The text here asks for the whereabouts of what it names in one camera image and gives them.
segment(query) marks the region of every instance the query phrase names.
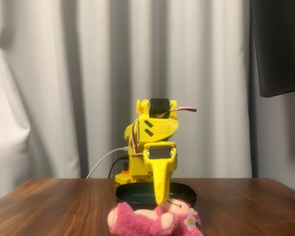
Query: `black tray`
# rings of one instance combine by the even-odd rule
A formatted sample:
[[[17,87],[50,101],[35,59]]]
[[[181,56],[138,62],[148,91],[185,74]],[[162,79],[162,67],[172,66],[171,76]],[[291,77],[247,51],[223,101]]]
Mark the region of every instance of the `black tray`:
[[[181,199],[194,207],[197,201],[195,191],[183,183],[170,183],[170,198]],[[153,182],[127,183],[116,188],[117,203],[127,202],[133,210],[154,209],[155,201]]]

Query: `white curtain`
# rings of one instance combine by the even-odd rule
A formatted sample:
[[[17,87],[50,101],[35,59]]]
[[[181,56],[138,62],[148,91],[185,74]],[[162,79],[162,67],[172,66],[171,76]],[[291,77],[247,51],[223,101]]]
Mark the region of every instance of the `white curtain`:
[[[175,177],[251,177],[249,12],[246,0],[0,0],[0,197],[33,177],[85,177],[126,145],[137,98],[198,108],[178,113]]]

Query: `black cable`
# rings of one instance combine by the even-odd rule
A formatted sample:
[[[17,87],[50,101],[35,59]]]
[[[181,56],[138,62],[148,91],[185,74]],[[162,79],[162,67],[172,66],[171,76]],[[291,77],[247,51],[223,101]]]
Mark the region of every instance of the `black cable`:
[[[120,160],[129,160],[129,156],[128,155],[125,155],[125,156],[122,156],[122,157],[118,158],[116,161],[114,161],[114,163],[112,164],[112,167],[110,168],[110,171],[109,171],[109,174],[108,174],[108,178],[110,178],[110,174],[112,173],[112,170],[113,170],[114,165],[118,161],[120,161]]]

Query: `black monitor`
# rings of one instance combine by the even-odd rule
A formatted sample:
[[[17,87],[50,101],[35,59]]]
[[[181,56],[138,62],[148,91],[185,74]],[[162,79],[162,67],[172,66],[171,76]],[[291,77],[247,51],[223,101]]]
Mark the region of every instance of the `black monitor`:
[[[251,0],[260,95],[295,91],[295,0]]]

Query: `plush toy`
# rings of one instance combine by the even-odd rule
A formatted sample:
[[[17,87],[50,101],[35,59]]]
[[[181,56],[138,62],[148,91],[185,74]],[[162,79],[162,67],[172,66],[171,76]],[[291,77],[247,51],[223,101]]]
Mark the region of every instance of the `plush toy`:
[[[116,236],[203,236],[198,213],[184,201],[169,199],[154,210],[136,210],[120,203],[108,215]]]

